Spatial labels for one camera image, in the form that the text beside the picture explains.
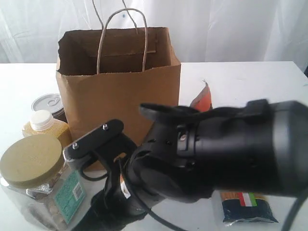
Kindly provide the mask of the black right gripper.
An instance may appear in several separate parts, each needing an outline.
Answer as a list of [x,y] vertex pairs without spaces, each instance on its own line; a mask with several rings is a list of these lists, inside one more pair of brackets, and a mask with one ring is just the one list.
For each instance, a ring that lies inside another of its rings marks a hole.
[[[122,133],[124,124],[113,119],[76,140],[63,150],[66,160],[88,155]],[[194,203],[209,198],[214,190],[213,165],[216,145],[197,141],[192,148],[147,142],[125,160],[115,161],[105,187],[91,200],[76,231],[119,231],[152,214],[165,199]]]

